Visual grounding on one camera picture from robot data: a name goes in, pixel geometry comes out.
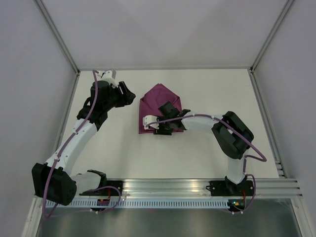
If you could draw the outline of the purple cloth napkin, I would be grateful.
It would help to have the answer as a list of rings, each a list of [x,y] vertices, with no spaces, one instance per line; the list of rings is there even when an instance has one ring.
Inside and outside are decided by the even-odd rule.
[[[170,102],[179,111],[182,111],[181,99],[173,91],[161,83],[156,84],[140,99],[139,103],[139,134],[153,133],[153,129],[146,130],[143,126],[143,117],[147,115],[162,116],[159,111],[166,102]]]

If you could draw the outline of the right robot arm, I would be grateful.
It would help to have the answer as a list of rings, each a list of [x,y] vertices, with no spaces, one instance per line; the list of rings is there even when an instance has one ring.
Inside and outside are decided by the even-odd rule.
[[[152,128],[155,135],[171,135],[175,131],[194,130],[212,134],[228,158],[224,180],[211,180],[205,187],[213,197],[246,197],[255,194],[254,182],[245,174],[246,160],[253,133],[232,111],[215,117],[179,111],[170,102],[159,107],[161,116],[145,116],[143,126]]]

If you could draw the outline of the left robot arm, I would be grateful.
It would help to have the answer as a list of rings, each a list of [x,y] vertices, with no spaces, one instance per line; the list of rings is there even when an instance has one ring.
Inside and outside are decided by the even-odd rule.
[[[45,163],[33,166],[35,195],[66,206],[76,195],[105,194],[108,189],[105,173],[88,170],[72,176],[72,169],[85,145],[108,118],[108,111],[132,104],[135,97],[123,81],[117,86],[105,80],[94,82],[70,137]]]

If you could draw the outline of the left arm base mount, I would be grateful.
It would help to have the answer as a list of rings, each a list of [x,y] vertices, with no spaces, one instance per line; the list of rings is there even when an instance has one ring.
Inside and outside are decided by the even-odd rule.
[[[123,191],[123,181],[110,180],[104,185],[99,185],[95,190],[88,190],[80,196],[99,197],[96,201],[97,206],[114,206],[121,201]]]

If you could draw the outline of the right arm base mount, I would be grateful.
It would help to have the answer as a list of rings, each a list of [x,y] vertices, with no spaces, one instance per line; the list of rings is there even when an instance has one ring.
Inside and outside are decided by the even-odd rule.
[[[237,185],[229,180],[211,180],[205,189],[210,192],[212,197],[240,198],[240,200],[229,201],[229,208],[236,210],[244,210],[246,199],[253,198],[255,195],[255,183],[251,180],[242,181]]]

